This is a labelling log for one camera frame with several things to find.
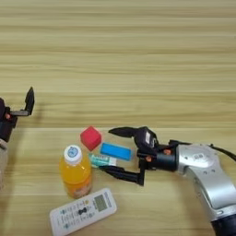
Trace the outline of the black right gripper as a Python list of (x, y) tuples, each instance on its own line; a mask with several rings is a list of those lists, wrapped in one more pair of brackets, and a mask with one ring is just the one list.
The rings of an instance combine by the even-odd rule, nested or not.
[[(109, 133), (120, 137), (133, 137), (136, 130), (133, 127), (125, 126), (113, 128)], [(100, 166), (100, 170), (116, 179), (143, 186), (145, 170), (177, 170), (177, 147), (176, 143), (169, 143), (168, 145), (158, 145), (150, 150), (139, 148), (137, 150), (137, 156), (140, 158), (139, 172), (126, 171), (124, 168), (108, 165)]]

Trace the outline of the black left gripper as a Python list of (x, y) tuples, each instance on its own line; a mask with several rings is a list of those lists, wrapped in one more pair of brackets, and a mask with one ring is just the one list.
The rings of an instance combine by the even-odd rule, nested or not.
[(8, 142), (12, 130), (16, 127), (18, 118), (17, 116), (30, 116), (34, 108), (34, 90), (30, 88), (25, 98), (25, 108), (19, 111), (11, 111), (10, 114), (5, 114), (0, 119), (0, 139)]

